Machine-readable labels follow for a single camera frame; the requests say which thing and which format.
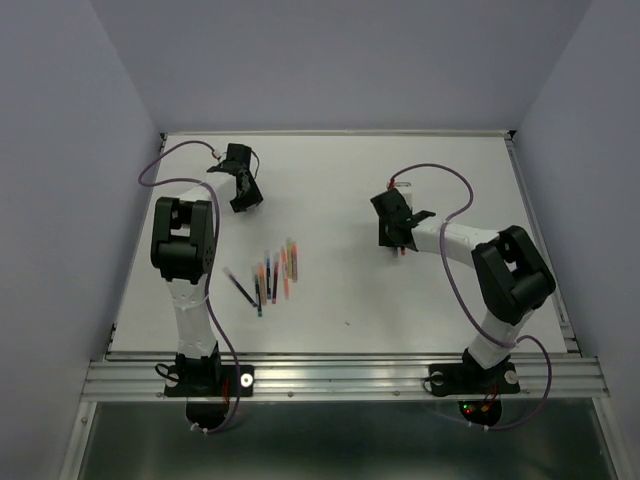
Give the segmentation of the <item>yellow highlighter pen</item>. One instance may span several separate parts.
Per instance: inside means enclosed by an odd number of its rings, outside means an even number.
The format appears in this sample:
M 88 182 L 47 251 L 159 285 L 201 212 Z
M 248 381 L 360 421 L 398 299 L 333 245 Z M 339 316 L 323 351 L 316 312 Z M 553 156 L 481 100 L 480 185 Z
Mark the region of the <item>yellow highlighter pen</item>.
M 286 253 L 288 258 L 288 276 L 293 282 L 298 281 L 298 250 L 297 244 L 292 239 L 286 241 Z

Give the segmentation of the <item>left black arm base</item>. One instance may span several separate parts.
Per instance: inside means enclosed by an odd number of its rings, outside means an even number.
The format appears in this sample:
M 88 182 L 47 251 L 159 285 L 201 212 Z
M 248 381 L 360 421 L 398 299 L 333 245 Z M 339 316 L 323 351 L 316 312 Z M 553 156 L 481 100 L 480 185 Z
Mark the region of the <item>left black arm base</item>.
M 214 352 L 200 359 L 178 354 L 171 365 L 157 363 L 163 395 L 186 401 L 185 416 L 193 431 L 212 435 L 230 427 L 242 398 L 253 396 L 255 367 L 223 364 Z

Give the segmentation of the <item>orange highlighter pen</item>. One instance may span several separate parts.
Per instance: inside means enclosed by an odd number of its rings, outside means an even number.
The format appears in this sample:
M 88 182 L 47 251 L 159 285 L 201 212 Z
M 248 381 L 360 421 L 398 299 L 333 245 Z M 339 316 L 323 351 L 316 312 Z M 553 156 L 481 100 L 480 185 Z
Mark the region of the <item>orange highlighter pen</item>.
M 281 251 L 282 255 L 282 270 L 283 270 L 283 288 L 284 288 L 284 296 L 286 299 L 290 297 L 290 282 L 291 282 L 291 255 L 290 248 L 288 245 L 285 245 Z

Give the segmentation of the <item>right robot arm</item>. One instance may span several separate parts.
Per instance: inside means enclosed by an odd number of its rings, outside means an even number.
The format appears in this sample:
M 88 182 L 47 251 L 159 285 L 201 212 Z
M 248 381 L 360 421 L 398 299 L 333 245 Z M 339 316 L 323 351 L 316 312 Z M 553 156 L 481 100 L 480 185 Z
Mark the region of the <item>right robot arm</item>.
M 496 378 L 496 366 L 516 346 L 533 312 L 541 308 L 556 282 L 528 232 L 517 225 L 487 230 L 453 223 L 430 211 L 413 212 L 396 188 L 371 199 L 379 220 L 379 244 L 438 254 L 445 274 L 455 261 L 476 273 L 486 314 L 472 324 L 476 338 L 460 366 L 463 384 L 482 390 Z

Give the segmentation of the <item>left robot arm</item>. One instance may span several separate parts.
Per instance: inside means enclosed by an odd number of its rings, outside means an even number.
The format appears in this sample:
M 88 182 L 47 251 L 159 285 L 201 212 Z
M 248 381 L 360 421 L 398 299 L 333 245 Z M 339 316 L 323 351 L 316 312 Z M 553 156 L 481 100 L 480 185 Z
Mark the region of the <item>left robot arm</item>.
M 150 257 L 170 291 L 179 343 L 174 376 L 186 376 L 199 393 L 215 392 L 222 382 L 218 340 L 213 329 L 219 326 L 212 313 L 209 283 L 220 236 L 221 212 L 211 176 L 220 174 L 224 183 L 235 185 L 230 206 L 235 213 L 245 212 L 263 201 L 251 161 L 254 150 L 244 144 L 230 143 L 223 155 L 210 144 L 188 140 L 179 144 L 202 145 L 217 164 L 206 170 L 203 180 L 171 178 L 155 182 L 144 180 L 151 169 L 146 166 L 138 183 L 154 188 L 171 183 L 193 186 L 178 197 L 161 197 L 155 203 Z

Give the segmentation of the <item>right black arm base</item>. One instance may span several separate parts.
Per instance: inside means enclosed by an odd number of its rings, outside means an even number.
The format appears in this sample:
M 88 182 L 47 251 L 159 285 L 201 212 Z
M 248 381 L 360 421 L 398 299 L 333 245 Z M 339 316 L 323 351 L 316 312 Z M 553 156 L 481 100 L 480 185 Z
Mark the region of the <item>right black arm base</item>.
M 422 387 L 438 398 L 460 396 L 458 408 L 463 419 L 487 429 L 496 427 L 501 418 L 501 396 L 521 391 L 515 366 L 509 361 L 488 370 L 471 360 L 433 364 L 422 380 Z

